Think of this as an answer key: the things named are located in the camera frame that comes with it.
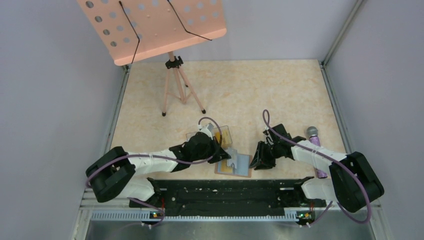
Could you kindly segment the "silver VIP credit card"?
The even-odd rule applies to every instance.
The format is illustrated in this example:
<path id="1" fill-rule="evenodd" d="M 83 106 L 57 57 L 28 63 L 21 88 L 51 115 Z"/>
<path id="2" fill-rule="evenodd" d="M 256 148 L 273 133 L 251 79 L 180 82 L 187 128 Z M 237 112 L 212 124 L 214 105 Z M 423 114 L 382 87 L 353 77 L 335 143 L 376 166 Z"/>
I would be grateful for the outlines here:
<path id="1" fill-rule="evenodd" d="M 227 160 L 227 165 L 236 169 L 238 166 L 238 151 L 235 148 L 229 147 L 226 152 L 231 155 L 231 159 Z"/>

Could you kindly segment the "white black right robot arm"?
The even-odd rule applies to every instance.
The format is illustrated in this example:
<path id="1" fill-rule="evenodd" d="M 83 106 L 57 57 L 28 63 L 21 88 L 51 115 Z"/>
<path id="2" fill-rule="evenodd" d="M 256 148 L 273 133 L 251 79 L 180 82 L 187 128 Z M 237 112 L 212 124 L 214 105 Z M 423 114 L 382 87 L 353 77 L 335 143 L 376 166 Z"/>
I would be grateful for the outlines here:
<path id="1" fill-rule="evenodd" d="M 328 150 L 302 137 L 292 137 L 283 124 L 264 132 L 250 164 L 254 170 L 268 170 L 277 159 L 289 158 L 303 162 L 324 172 L 327 177 L 311 177 L 293 192 L 299 206 L 307 206 L 313 199 L 336 202 L 345 211 L 355 213 L 385 194 L 385 189 L 364 154 L 350 154 Z"/>

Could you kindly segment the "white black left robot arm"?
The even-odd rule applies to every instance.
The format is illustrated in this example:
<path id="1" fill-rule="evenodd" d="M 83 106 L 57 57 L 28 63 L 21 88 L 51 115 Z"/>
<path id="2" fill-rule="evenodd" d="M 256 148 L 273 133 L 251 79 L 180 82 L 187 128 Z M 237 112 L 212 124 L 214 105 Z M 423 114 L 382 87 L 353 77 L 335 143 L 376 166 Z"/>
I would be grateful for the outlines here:
<path id="1" fill-rule="evenodd" d="M 86 169 L 86 184 L 99 203 L 130 198 L 154 207 L 160 202 L 160 190 L 152 179 L 137 180 L 136 176 L 174 173 L 230 158 L 215 136 L 198 131 L 180 145 L 152 153 L 130 153 L 121 146 L 114 147 Z"/>

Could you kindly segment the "yellow credit card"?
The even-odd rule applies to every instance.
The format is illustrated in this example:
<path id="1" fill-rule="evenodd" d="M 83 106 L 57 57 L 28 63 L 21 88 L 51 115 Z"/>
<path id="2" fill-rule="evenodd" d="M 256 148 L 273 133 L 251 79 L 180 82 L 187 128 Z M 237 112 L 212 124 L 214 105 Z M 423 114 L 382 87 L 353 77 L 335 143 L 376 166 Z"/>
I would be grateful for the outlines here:
<path id="1" fill-rule="evenodd" d="M 214 133 L 214 136 L 216 137 L 216 140 L 218 142 L 221 141 L 221 146 L 223 148 L 228 148 L 232 145 L 233 141 L 232 141 L 232 137 L 231 137 L 231 133 L 229 130 L 224 130 L 222 131 L 222 133 L 219 133 L 219 131 L 216 131 Z"/>
<path id="2" fill-rule="evenodd" d="M 217 170 L 216 172 L 218 174 L 224 174 L 224 175 L 232 175 L 234 174 L 234 167 L 228 166 L 228 161 L 223 160 L 217 163 Z"/>

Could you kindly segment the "clear plastic card box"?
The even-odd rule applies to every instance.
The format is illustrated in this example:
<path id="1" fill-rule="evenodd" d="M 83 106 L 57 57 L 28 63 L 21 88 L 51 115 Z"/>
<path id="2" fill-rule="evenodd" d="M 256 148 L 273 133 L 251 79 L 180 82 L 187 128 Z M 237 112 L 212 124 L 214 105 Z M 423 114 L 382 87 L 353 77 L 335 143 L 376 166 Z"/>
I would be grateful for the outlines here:
<path id="1" fill-rule="evenodd" d="M 214 147 L 220 145 L 223 149 L 227 149 L 233 144 L 229 127 L 227 125 L 217 127 L 212 123 L 198 124 L 197 131 L 186 134 L 186 142 L 190 147 Z"/>

